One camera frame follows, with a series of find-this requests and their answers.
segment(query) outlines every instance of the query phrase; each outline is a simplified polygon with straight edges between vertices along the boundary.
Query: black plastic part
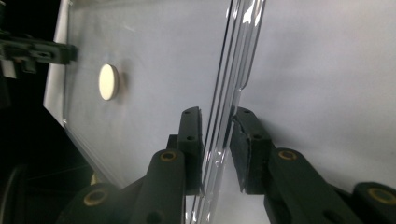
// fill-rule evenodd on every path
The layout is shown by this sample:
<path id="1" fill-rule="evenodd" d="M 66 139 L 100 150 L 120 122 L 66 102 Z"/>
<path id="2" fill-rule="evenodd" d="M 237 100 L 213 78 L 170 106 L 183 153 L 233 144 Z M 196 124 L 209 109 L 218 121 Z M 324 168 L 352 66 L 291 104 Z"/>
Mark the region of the black plastic part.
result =
<path id="1" fill-rule="evenodd" d="M 204 158 L 201 111 L 198 106 L 187 109 L 181 114 L 177 149 L 182 151 L 186 158 L 186 195 L 198 195 L 200 194 Z"/>
<path id="2" fill-rule="evenodd" d="M 145 177 L 142 177 L 120 190 L 120 197 L 114 209 L 113 223 L 128 223 L 144 181 Z"/>
<path id="3" fill-rule="evenodd" d="M 352 193 L 355 210 L 365 223 L 396 223 L 396 190 L 370 182 L 358 184 Z"/>
<path id="4" fill-rule="evenodd" d="M 359 216 L 359 214 L 356 213 L 354 209 L 356 204 L 354 204 L 354 202 L 352 201 L 352 194 L 344 191 L 343 189 L 339 189 L 333 185 L 331 185 L 331 187 L 338 194 L 338 196 L 344 201 L 344 203 L 346 203 L 346 205 L 349 206 L 358 217 L 361 217 Z"/>
<path id="5" fill-rule="evenodd" d="M 184 223 L 184 171 L 184 155 L 179 150 L 155 153 L 129 223 Z"/>
<path id="6" fill-rule="evenodd" d="M 290 212 L 283 202 L 277 202 L 269 197 L 265 197 L 264 206 L 271 224 L 291 223 Z"/>
<path id="7" fill-rule="evenodd" d="M 233 136 L 230 150 L 238 174 L 241 191 L 246 194 L 264 194 L 268 176 L 267 162 L 273 143 L 254 113 L 238 107 L 233 118 Z"/>
<path id="8" fill-rule="evenodd" d="M 272 149 L 268 168 L 292 223 L 361 223 L 301 153 Z"/>
<path id="9" fill-rule="evenodd" d="M 86 203 L 87 197 L 100 203 Z M 73 201 L 62 211 L 56 224 L 110 224 L 116 207 L 119 191 L 110 184 L 96 184 L 78 193 Z"/>
<path id="10" fill-rule="evenodd" d="M 0 60 L 22 63 L 22 70 L 35 73 L 35 63 L 70 64 L 77 59 L 75 46 L 33 38 L 17 38 L 9 33 L 0 34 Z"/>
<path id="11" fill-rule="evenodd" d="M 168 143 L 166 144 L 166 149 L 176 149 L 177 148 L 177 134 L 170 134 L 168 138 Z"/>

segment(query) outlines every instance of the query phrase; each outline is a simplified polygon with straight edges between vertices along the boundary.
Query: dark background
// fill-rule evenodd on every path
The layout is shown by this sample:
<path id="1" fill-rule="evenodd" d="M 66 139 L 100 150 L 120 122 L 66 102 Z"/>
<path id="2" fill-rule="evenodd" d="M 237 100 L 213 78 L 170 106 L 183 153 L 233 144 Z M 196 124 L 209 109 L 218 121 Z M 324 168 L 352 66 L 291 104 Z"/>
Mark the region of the dark background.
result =
<path id="1" fill-rule="evenodd" d="M 3 30 L 52 41 L 60 0 L 4 2 L 7 5 Z M 47 72 L 48 65 L 38 63 L 37 74 L 22 73 L 18 79 L 7 78 L 11 107 L 0 109 L 0 188 L 17 164 L 29 165 L 29 178 L 88 167 L 64 129 L 43 107 Z M 73 178 L 74 183 L 52 179 L 49 184 L 72 188 L 87 182 Z"/>

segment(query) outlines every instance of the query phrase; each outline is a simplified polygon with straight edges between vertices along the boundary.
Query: round beige coin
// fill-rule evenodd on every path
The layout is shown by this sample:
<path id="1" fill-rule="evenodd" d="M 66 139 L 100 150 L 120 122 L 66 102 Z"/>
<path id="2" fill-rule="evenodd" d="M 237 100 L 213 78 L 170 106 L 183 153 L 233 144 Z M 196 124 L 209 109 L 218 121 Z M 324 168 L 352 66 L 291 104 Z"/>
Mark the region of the round beige coin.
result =
<path id="1" fill-rule="evenodd" d="M 106 101 L 111 100 L 117 94 L 119 86 L 119 73 L 111 64 L 102 66 L 99 74 L 99 92 Z"/>

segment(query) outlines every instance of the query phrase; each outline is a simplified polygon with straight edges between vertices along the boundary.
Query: black bracket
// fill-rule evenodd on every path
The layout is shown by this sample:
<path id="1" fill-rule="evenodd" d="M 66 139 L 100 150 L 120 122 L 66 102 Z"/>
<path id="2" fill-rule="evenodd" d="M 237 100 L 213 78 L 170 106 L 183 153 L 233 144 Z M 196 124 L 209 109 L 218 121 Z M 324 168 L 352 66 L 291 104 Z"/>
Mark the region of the black bracket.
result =
<path id="1" fill-rule="evenodd" d="M 0 26 L 4 20 L 5 10 L 6 5 L 0 4 Z M 77 53 L 77 48 L 72 45 L 19 38 L 0 30 L 0 60 L 20 63 L 21 70 L 26 73 L 36 72 L 35 63 L 69 64 L 77 59 Z"/>
<path id="2" fill-rule="evenodd" d="M 178 134 L 171 134 L 166 149 L 153 155 L 146 176 L 122 190 L 110 184 L 82 190 L 57 223 L 184 223 L 185 196 L 200 194 L 201 138 L 199 107 L 183 111 Z"/>
<path id="3" fill-rule="evenodd" d="M 305 157 L 276 148 L 253 112 L 239 107 L 230 149 L 240 188 L 265 194 L 271 223 L 396 223 L 396 190 L 360 183 L 352 195 L 328 184 Z"/>

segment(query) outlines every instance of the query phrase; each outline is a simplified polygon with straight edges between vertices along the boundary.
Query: gray surface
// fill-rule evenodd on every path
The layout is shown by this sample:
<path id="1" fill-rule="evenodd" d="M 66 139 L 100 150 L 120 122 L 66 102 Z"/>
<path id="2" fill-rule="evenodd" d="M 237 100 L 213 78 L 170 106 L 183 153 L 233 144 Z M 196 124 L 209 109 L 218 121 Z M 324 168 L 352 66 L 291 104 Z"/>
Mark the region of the gray surface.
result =
<path id="1" fill-rule="evenodd" d="M 361 181 L 396 188 L 395 8 L 394 1 L 268 1 L 242 91 L 239 104 L 278 147 L 299 150 L 348 191 Z M 262 196 L 236 193 L 227 158 L 213 223 L 269 223 L 256 207 Z"/>

